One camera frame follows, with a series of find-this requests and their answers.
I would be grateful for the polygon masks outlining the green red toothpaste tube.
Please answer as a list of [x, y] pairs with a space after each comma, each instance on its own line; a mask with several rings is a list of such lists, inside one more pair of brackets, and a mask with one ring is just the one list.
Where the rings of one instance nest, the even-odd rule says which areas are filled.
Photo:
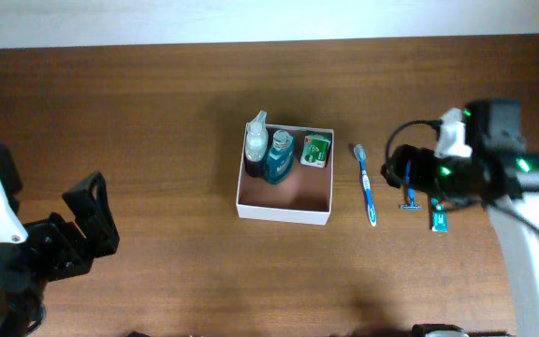
[[433, 232], [448, 232], [449, 227], [444, 204], [437, 198], [431, 198], [431, 230]]

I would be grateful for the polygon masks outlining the blue disposable razor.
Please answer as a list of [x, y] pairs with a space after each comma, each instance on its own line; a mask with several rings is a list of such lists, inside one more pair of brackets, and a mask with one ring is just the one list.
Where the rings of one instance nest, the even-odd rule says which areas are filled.
[[400, 209], [404, 211], [419, 211], [422, 209], [415, 202], [415, 190], [410, 185], [410, 173], [412, 162], [408, 161], [405, 167], [405, 202], [400, 205]]

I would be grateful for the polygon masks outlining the blue white toothbrush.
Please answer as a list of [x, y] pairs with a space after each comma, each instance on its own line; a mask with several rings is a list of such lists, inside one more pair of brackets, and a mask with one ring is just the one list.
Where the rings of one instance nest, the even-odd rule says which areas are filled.
[[371, 195], [371, 183], [366, 170], [366, 153], [361, 144], [356, 144], [353, 148], [354, 156], [359, 163], [361, 184], [365, 193], [367, 203], [367, 214], [372, 227], [377, 226], [377, 213]]

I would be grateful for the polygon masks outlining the green white small carton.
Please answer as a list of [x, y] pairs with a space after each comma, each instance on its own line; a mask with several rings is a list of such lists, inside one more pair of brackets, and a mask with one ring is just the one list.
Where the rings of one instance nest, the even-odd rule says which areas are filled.
[[304, 166], [324, 168], [328, 159], [331, 135], [308, 132], [303, 139], [300, 163]]

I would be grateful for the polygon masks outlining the clear spray bottle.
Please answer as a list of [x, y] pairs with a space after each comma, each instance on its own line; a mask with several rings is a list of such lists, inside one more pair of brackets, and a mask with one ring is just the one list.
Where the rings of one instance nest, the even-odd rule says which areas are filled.
[[266, 118], [267, 113], [261, 110], [246, 126], [244, 144], [245, 171], [253, 178], [260, 177], [263, 172], [264, 159], [269, 142]]

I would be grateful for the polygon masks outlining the teal mouthwash bottle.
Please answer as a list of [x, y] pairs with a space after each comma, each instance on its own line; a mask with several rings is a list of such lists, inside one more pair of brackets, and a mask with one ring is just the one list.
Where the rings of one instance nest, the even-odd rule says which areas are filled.
[[285, 130], [277, 130], [266, 157], [264, 167], [268, 183], [278, 184], [289, 174], [294, 163], [295, 138]]

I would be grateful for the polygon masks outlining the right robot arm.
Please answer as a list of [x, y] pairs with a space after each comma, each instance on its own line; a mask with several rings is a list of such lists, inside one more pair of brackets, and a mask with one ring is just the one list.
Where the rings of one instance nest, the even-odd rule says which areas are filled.
[[425, 124], [435, 149], [385, 147], [382, 174], [454, 211], [480, 205], [499, 245], [514, 301], [517, 335], [539, 336], [539, 153], [526, 148], [518, 101], [474, 100]]

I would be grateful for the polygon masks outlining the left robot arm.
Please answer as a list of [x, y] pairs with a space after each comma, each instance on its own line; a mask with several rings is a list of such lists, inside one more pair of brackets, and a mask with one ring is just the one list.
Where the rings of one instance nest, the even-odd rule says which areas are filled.
[[116, 253], [120, 237], [104, 176], [94, 171], [63, 193], [74, 218], [53, 212], [22, 223], [22, 180], [9, 148], [0, 143], [0, 336], [27, 336], [46, 317], [46, 285], [90, 272], [97, 258]]

